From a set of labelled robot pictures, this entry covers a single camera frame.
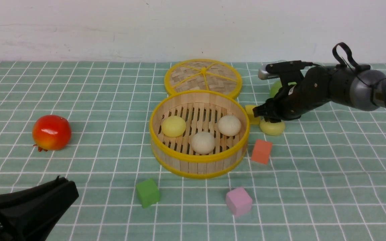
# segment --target bamboo steamer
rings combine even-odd
[[[192,59],[172,66],[165,75],[168,95],[188,90],[210,90],[236,99],[242,77],[229,64],[210,59]]]
[[[219,133],[218,120],[235,115],[241,121],[240,132],[233,137]],[[161,132],[162,122],[176,115],[186,120],[186,130],[178,137]],[[158,162],[173,174],[206,179],[231,171],[242,161],[248,145],[250,121],[247,113],[233,98],[210,90],[189,90],[170,95],[153,111],[150,122],[151,148]],[[215,137],[216,148],[201,155],[190,148],[190,139],[199,131]]]

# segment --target table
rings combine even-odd
[[[158,164],[148,119],[167,97],[174,63],[0,62],[0,193],[55,179],[80,198],[48,241],[386,241],[386,110],[328,103],[286,122],[280,136],[251,128],[243,162],[211,180],[182,179]],[[230,63],[242,75],[238,101],[259,105],[274,80],[261,63]],[[386,74],[386,64],[372,64]],[[42,115],[66,117],[70,145],[38,152]],[[256,139],[273,143],[270,163],[250,161]],[[161,201],[143,209],[135,183],[153,178]],[[234,219],[225,194],[243,186],[250,213]]]

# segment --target white wall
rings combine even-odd
[[[0,60],[334,62],[340,41],[386,63],[386,1],[0,0]]]

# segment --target foam block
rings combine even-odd
[[[251,210],[253,200],[243,187],[238,187],[226,194],[226,205],[235,217],[239,217]]]
[[[148,179],[136,185],[136,193],[142,208],[148,208],[160,201],[160,191],[153,179]]]
[[[248,115],[248,119],[250,119],[250,125],[258,125],[260,124],[260,117],[254,117],[253,108],[255,105],[246,105],[245,111]]]
[[[254,144],[251,160],[254,162],[267,165],[269,162],[269,156],[271,154],[271,151],[272,151],[272,142],[267,142],[265,140],[257,139],[256,144]]]

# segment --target toy apple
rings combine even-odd
[[[34,147],[38,152],[57,151],[63,149],[71,139],[71,127],[67,119],[49,114],[40,117],[32,129]]]

